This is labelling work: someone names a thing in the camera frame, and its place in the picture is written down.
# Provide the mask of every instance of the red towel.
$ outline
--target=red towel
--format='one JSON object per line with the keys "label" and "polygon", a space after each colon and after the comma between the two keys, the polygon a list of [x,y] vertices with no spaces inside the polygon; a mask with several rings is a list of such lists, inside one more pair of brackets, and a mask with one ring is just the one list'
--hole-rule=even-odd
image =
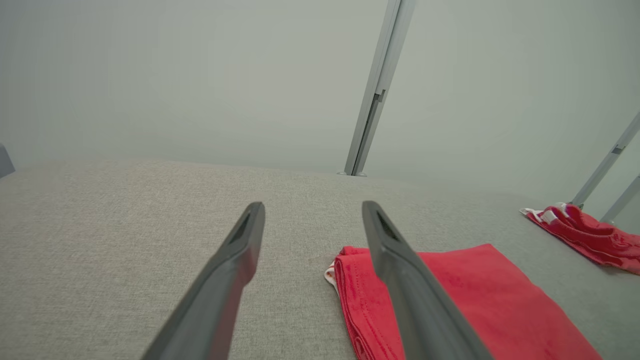
{"label": "red towel", "polygon": [[[600,359],[564,311],[493,246],[419,256],[496,360]],[[345,247],[335,276],[358,359],[404,359],[391,299],[369,250]]]}
{"label": "red towel", "polygon": [[576,205],[563,202],[544,211],[520,212],[596,264],[640,275],[640,236],[599,222]]}

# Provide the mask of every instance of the gray fabric surface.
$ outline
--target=gray fabric surface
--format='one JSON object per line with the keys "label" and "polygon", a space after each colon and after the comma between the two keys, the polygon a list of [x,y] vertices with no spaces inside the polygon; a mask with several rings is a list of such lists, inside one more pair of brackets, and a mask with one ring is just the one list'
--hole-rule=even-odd
{"label": "gray fabric surface", "polygon": [[494,244],[604,358],[640,352],[640,277],[590,263],[519,214],[545,207],[535,200],[330,174],[106,161],[0,179],[0,358],[139,358],[256,200],[267,222],[231,359],[355,358],[323,271],[343,246],[366,246],[363,200],[378,201],[415,250]]}

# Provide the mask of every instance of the white wall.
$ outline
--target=white wall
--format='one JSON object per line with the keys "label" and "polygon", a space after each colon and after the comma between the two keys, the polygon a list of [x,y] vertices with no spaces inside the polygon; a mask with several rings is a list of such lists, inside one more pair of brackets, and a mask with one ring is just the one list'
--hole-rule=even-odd
{"label": "white wall", "polygon": [[638,111],[639,1],[419,1],[364,171],[569,201]]}
{"label": "white wall", "polygon": [[[0,141],[342,170],[385,4],[0,0]],[[419,0],[365,171],[570,200],[640,110],[638,39],[637,0]]]}
{"label": "white wall", "polygon": [[341,171],[386,4],[0,0],[0,141],[19,168],[141,156]]}

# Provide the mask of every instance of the metal pole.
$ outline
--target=metal pole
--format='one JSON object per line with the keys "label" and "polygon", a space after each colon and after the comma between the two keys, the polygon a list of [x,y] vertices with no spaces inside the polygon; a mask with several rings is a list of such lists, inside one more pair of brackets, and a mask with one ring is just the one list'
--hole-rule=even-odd
{"label": "metal pole", "polygon": [[631,185],[620,195],[600,221],[612,224],[613,219],[620,214],[620,211],[627,206],[638,192],[640,192],[640,175],[631,182]]}
{"label": "metal pole", "polygon": [[602,160],[598,168],[595,170],[593,175],[587,180],[587,183],[584,184],[582,189],[578,192],[578,194],[573,198],[571,204],[578,205],[582,207],[584,205],[585,200],[591,195],[593,190],[600,184],[600,181],[607,174],[609,169],[616,162],[622,151],[629,145],[631,140],[634,138],[636,133],[640,130],[640,113],[636,115],[631,124],[627,127],[624,133],[618,141],[616,145],[613,146],[611,151],[607,154],[607,156]]}
{"label": "metal pole", "polygon": [[344,172],[339,174],[364,176],[362,173],[364,162],[389,93],[389,86],[396,71],[404,38],[409,30],[415,2],[416,0],[389,0],[347,162],[344,165]]}

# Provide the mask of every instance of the crumpled red cloth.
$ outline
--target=crumpled red cloth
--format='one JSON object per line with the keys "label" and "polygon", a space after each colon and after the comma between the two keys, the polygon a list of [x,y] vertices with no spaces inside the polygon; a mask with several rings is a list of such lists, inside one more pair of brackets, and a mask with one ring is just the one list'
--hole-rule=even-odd
{"label": "crumpled red cloth", "polygon": [[543,211],[520,211],[596,264],[615,266],[640,275],[639,235],[599,222],[573,204],[559,202]]}
{"label": "crumpled red cloth", "polygon": [[[600,359],[564,311],[493,246],[419,256],[496,360]],[[369,250],[344,247],[335,276],[358,359],[404,359],[391,299]]]}

